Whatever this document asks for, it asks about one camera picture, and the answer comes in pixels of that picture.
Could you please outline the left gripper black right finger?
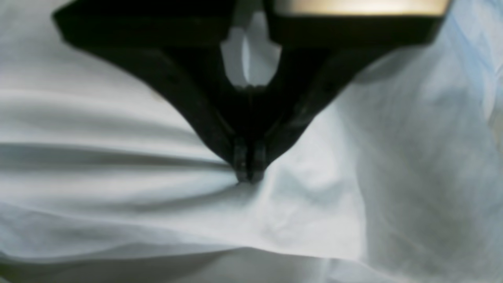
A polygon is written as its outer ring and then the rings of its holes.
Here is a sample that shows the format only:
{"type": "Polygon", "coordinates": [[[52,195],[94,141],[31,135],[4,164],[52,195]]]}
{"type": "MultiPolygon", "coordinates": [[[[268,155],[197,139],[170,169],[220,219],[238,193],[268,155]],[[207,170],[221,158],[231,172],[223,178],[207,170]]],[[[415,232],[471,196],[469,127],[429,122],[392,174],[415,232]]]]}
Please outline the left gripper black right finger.
{"type": "Polygon", "coordinates": [[[269,38],[281,47],[266,86],[249,95],[248,180],[289,150],[363,69],[435,38],[450,0],[264,0],[269,38]]]}

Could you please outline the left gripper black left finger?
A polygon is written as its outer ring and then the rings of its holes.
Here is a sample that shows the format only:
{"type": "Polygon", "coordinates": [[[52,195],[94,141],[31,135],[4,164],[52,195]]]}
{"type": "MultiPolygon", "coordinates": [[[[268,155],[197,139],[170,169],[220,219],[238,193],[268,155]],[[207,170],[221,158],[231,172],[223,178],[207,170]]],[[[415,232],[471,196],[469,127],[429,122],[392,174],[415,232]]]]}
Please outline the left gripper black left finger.
{"type": "Polygon", "coordinates": [[[220,44],[235,0],[73,0],[52,14],[69,45],[140,79],[189,122],[203,143],[249,180],[243,138],[224,122],[232,98],[220,44]]]}

